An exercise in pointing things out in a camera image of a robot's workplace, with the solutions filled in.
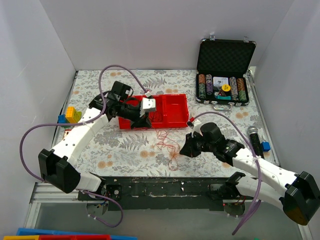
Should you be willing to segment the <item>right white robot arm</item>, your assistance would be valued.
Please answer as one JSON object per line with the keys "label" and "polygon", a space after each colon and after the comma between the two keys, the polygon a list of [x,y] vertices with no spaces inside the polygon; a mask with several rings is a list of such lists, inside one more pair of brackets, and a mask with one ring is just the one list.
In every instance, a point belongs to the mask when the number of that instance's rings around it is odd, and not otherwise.
{"label": "right white robot arm", "polygon": [[185,137],[180,155],[195,158],[212,153],[219,161],[245,171],[226,184],[227,195],[253,197],[281,209],[293,222],[306,226],[320,208],[320,189],[314,177],[306,172],[295,173],[276,166],[261,157],[254,157],[243,144],[225,138],[213,122],[189,121],[191,132]]}

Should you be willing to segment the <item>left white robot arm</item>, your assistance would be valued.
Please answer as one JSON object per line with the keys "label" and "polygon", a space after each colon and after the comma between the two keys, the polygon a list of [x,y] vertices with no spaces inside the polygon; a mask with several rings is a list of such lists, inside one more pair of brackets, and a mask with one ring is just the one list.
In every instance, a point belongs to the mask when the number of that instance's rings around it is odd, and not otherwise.
{"label": "left white robot arm", "polygon": [[75,169],[77,160],[91,139],[113,118],[130,121],[131,128],[151,128],[149,113],[156,111],[156,100],[147,93],[138,100],[129,96],[131,87],[115,81],[110,91],[97,95],[84,112],[80,125],[51,150],[43,149],[38,155],[40,174],[44,181],[64,193],[74,190],[89,191],[95,200],[106,196],[102,178]]}

